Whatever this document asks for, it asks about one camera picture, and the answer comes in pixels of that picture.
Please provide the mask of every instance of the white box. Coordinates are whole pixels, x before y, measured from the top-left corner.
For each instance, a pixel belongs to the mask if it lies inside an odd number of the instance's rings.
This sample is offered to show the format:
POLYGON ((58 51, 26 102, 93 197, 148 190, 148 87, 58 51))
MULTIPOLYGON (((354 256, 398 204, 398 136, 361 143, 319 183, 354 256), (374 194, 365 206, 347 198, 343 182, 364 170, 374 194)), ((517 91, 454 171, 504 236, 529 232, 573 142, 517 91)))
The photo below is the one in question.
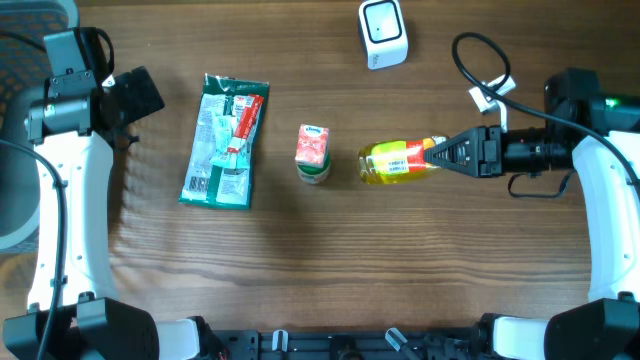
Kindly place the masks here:
POLYGON ((358 10, 358 32, 369 69, 400 64, 407 58, 409 41, 398 0, 368 0, 358 10))

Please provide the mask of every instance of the green bag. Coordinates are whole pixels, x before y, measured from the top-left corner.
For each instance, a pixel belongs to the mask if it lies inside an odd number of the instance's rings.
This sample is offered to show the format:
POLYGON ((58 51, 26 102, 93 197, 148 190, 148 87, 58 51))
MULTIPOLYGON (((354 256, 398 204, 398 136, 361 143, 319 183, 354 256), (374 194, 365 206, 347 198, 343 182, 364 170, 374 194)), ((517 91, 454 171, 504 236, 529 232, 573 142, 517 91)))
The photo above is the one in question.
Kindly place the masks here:
POLYGON ((268 97, 269 83, 205 75, 181 203, 250 208, 251 159, 268 97))

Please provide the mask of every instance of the plastic bottle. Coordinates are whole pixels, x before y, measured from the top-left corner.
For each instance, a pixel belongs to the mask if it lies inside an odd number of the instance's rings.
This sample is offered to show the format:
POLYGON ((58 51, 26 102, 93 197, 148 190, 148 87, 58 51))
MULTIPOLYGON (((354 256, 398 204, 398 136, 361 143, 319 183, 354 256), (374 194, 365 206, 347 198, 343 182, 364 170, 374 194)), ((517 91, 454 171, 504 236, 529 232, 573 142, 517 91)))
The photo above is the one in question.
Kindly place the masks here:
POLYGON ((445 140, 445 136, 431 136, 367 145, 358 154, 360 178, 367 184, 397 184, 429 177, 440 168, 425 163, 424 150, 445 140))

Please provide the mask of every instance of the tabletop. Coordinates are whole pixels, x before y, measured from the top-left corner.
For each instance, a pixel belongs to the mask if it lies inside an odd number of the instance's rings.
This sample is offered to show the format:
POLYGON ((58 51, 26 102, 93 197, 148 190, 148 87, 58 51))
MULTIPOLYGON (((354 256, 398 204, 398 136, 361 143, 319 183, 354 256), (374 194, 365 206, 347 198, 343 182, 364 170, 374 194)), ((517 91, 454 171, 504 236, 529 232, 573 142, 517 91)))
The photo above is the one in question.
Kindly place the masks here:
MULTIPOLYGON (((580 182, 563 198, 514 199, 508 177, 442 171, 394 186, 363 184, 358 150, 389 139, 456 135, 482 116, 451 58, 460 32, 509 55, 509 96, 543 106, 565 68, 640 94, 640 3, 403 0, 405 63, 367 69, 358 1, 80 1, 81 22, 107 31, 116 73, 144 65, 166 108, 134 124, 116 157, 109 248, 121 300, 158 320, 202 315, 214 329, 384 330, 466 326, 485 312, 547 318, 587 301, 589 236, 580 182), (268 81, 252 208, 178 203, 204 74, 268 81), (303 183, 300 124, 331 130, 332 175, 303 183)), ((461 56, 479 78, 502 63, 475 41, 461 56)), ((543 126, 511 112, 510 126, 543 126)), ((554 191, 563 173, 518 185, 554 191)), ((35 255, 0 256, 0 318, 26 309, 35 255)), ((9 357, 0 349, 0 358, 9 357)))

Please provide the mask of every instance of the green led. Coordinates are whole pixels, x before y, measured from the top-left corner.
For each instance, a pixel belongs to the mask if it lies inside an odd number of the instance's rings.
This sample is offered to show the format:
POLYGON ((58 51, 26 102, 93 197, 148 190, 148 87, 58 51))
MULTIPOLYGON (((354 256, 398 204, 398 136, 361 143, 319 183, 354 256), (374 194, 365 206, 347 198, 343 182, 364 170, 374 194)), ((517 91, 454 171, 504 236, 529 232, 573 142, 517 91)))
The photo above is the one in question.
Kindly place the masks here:
POLYGON ((614 106, 618 105, 618 102, 619 101, 617 99, 611 99, 611 98, 604 100, 605 105, 607 105, 609 107, 614 107, 614 106))

